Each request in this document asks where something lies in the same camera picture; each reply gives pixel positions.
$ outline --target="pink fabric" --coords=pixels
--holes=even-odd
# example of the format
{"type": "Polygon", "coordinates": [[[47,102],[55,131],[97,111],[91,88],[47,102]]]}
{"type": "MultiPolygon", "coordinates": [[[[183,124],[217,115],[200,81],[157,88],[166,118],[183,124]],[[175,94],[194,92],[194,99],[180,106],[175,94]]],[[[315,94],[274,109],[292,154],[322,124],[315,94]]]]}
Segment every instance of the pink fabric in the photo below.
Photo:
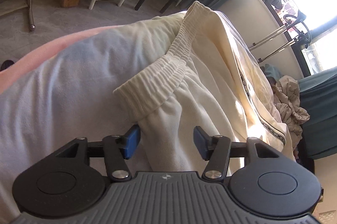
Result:
{"type": "Polygon", "coordinates": [[[73,33],[67,36],[57,38],[31,51],[26,56],[17,61],[14,65],[0,72],[0,94],[8,87],[10,87],[20,77],[36,69],[44,61],[55,56],[61,50],[67,48],[73,43],[96,35],[103,30],[115,27],[119,26],[98,27],[73,33]]]}

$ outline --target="metal screw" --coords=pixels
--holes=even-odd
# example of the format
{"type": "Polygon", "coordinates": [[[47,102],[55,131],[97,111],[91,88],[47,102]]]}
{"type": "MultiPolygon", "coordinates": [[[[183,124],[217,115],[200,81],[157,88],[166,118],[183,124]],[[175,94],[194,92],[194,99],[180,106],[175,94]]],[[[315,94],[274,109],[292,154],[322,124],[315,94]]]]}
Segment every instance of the metal screw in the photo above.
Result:
{"type": "Polygon", "coordinates": [[[205,177],[208,179],[219,179],[222,174],[219,171],[212,170],[205,173],[205,177]]]}
{"type": "Polygon", "coordinates": [[[116,179],[125,179],[129,176],[129,173],[124,170],[117,170],[112,172],[112,176],[116,179]]]}

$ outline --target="floor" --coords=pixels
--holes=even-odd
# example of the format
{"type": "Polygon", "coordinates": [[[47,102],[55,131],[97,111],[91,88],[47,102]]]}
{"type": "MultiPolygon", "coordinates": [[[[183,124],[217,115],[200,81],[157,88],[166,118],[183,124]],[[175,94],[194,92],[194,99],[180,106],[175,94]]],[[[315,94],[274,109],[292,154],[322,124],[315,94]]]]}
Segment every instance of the floor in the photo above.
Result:
{"type": "MultiPolygon", "coordinates": [[[[159,10],[168,0],[146,0],[138,11],[138,0],[125,0],[121,7],[117,0],[97,1],[92,10],[91,0],[80,0],[77,7],[61,8],[58,0],[33,0],[33,15],[36,29],[28,29],[27,9],[21,9],[0,17],[0,64],[7,59],[17,61],[30,51],[58,37],[100,26],[124,25],[139,20],[161,16],[159,10]]],[[[2,8],[20,6],[24,0],[9,0],[2,8]]],[[[179,12],[171,7],[163,14],[179,12]]]]}

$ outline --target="wall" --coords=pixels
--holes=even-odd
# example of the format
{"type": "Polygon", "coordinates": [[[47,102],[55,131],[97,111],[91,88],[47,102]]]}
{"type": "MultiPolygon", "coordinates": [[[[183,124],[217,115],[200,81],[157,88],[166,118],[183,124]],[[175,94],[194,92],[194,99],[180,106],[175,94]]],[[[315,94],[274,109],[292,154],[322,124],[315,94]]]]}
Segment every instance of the wall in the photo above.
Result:
{"type": "MultiPolygon", "coordinates": [[[[315,212],[337,210],[337,154],[315,160],[315,175],[324,188],[323,202],[318,203],[315,212]]],[[[337,223],[337,216],[331,221],[337,223]]]]}
{"type": "MultiPolygon", "coordinates": [[[[228,0],[218,10],[230,19],[248,46],[259,42],[279,27],[262,0],[228,0]]],[[[252,54],[256,59],[264,58],[286,43],[287,39],[281,34],[254,49],[252,54]]],[[[262,65],[265,63],[277,66],[284,75],[289,75],[296,80],[303,78],[297,59],[290,47],[270,57],[262,65]]]]}

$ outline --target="beige puffer jacket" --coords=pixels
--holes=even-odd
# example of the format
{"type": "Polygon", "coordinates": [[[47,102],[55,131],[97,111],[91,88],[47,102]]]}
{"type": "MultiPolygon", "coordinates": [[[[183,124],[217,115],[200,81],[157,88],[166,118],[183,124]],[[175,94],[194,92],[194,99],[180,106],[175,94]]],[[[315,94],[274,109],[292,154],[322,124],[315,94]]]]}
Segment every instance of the beige puffer jacket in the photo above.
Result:
{"type": "Polygon", "coordinates": [[[274,104],[281,114],[282,122],[288,125],[293,149],[302,139],[302,128],[300,124],[310,119],[308,112],[300,107],[300,88],[298,82],[290,76],[283,76],[275,86],[274,104]]]}

